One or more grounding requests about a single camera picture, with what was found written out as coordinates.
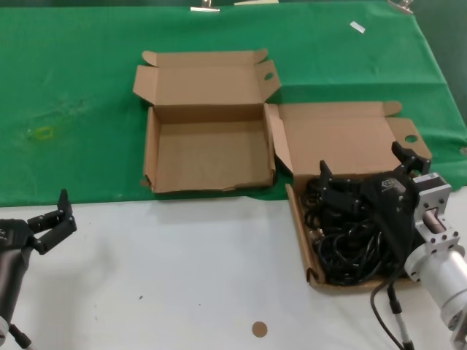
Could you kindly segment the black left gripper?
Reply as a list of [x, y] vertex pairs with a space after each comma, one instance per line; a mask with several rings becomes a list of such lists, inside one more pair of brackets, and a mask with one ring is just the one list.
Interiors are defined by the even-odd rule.
[[[40, 238], [34, 237], [35, 232], [45, 230], [49, 231]], [[55, 211], [33, 217], [27, 222], [1, 219], [1, 255], [23, 249], [35, 249], [40, 254], [47, 254], [76, 230], [68, 192], [62, 189]]]

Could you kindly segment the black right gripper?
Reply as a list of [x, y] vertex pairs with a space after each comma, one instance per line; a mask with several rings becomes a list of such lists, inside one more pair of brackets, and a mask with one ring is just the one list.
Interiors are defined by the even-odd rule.
[[396, 259], [406, 262], [415, 241], [414, 193], [410, 181], [427, 175], [431, 161], [397, 141], [391, 151], [399, 165], [391, 174], [372, 174], [359, 179], [334, 178], [324, 160], [320, 161], [320, 198], [346, 214], [360, 213], [360, 196], [369, 205], [371, 215], [383, 232]]

